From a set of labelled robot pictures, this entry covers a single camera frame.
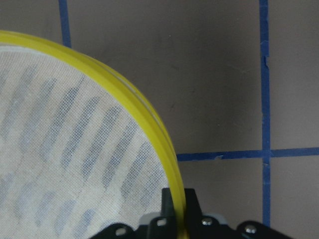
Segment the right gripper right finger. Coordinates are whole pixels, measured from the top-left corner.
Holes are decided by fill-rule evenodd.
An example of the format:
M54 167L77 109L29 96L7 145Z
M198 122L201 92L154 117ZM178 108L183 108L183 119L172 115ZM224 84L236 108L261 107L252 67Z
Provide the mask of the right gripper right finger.
M194 189L185 189L185 227L190 239L205 239L204 216Z

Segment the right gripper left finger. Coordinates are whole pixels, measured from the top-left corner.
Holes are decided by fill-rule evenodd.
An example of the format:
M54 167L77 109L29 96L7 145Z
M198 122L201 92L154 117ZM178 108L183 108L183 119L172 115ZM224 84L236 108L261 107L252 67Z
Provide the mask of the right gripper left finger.
M176 239L177 221L169 188L163 188L161 191L161 217L164 239Z

